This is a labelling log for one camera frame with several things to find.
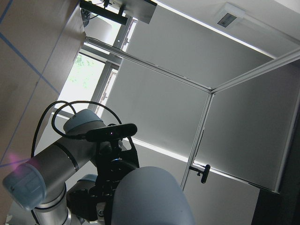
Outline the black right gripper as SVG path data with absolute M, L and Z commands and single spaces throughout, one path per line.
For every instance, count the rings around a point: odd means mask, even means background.
M 120 181 L 139 168 L 137 150 L 132 139 L 128 140 L 130 149 L 120 139 L 96 144 L 91 162 L 97 175 L 82 177 L 67 192 L 67 206 L 72 214 L 88 222 L 111 222 L 113 198 Z

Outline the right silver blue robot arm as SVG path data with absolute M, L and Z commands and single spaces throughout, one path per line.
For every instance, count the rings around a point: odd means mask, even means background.
M 3 186 L 39 225 L 109 223 L 120 180 L 139 167 L 136 149 L 122 145 L 137 126 L 105 125 L 84 109 L 63 129 L 60 139 L 7 175 Z

